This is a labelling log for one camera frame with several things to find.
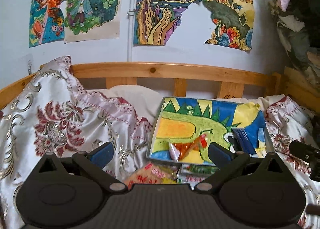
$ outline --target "white wall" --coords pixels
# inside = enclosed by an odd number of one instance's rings
[[[33,57],[34,69],[63,55],[70,55],[73,64],[127,60],[129,0],[121,0],[119,39],[68,44],[57,41],[33,48],[29,48],[28,42],[30,2],[31,0],[0,0],[0,88],[28,74],[24,58],[27,54]],[[264,74],[282,73],[284,66],[288,64],[288,59],[280,44],[267,5],[264,0],[254,0],[254,7],[256,14],[250,53],[204,44],[210,38],[214,26],[210,12],[202,4],[191,4],[182,14],[181,25],[172,34],[166,46],[134,47],[132,59],[215,65]],[[152,88],[150,82],[142,83]],[[154,88],[166,90],[167,86],[171,86],[171,82],[159,82]],[[189,84],[189,88],[195,91],[204,89],[212,92],[215,87],[216,84],[199,85],[197,82]]]

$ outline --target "triangular hole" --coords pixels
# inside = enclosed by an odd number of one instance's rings
[[[39,173],[48,172],[48,171],[56,171],[57,168],[54,165],[52,159],[47,158],[43,163],[42,167],[39,170]]]
[[[275,159],[272,159],[268,166],[268,171],[282,173],[282,169]]]

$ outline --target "bed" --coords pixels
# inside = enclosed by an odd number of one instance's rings
[[[288,147],[294,139],[316,147],[311,136],[311,118],[320,113],[319,94],[302,82],[293,69],[265,75],[168,63],[72,65],[67,56],[40,68],[0,90],[0,197],[7,228],[22,227],[15,196],[47,151],[68,157],[110,141],[117,157],[104,170],[120,180],[145,164],[162,96],[138,86],[137,78],[174,79],[173,95],[177,97],[186,96],[189,79],[216,81],[220,82],[217,99],[258,103],[265,114],[274,150],[303,188],[307,202],[320,204],[320,183],[309,179],[310,168],[305,162],[289,154]],[[265,97],[242,98],[245,85],[265,88]],[[303,213],[299,225],[316,229],[320,228],[320,220]]]

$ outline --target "white pipe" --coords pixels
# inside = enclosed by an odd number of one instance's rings
[[[136,0],[130,0],[130,8],[128,11],[128,17],[129,17],[128,49],[127,49],[127,61],[128,62],[132,62],[134,11],[135,11],[135,9],[136,9]]]

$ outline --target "blue jacket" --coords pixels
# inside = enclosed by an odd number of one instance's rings
[[[78,5],[70,12],[71,15],[76,15],[79,11],[79,7],[81,4],[81,0],[79,0]],[[83,10],[84,10],[84,17],[89,17],[89,13],[92,11],[92,7],[90,5],[90,1],[89,0],[84,0],[83,2]]]

